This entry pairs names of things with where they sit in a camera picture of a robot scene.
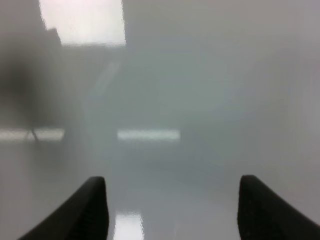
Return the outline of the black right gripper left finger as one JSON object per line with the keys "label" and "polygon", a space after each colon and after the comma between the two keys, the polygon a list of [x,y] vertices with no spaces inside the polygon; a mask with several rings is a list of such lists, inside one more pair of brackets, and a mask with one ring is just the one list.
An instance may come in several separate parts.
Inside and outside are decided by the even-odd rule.
{"label": "black right gripper left finger", "polygon": [[89,178],[22,240],[106,240],[110,226],[106,181]]}

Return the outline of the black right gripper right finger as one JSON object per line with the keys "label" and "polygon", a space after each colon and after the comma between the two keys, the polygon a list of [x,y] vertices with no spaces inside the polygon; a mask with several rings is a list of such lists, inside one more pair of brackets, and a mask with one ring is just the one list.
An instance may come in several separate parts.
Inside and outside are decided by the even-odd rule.
{"label": "black right gripper right finger", "polygon": [[320,226],[254,175],[240,179],[237,225],[242,240],[318,240]]}

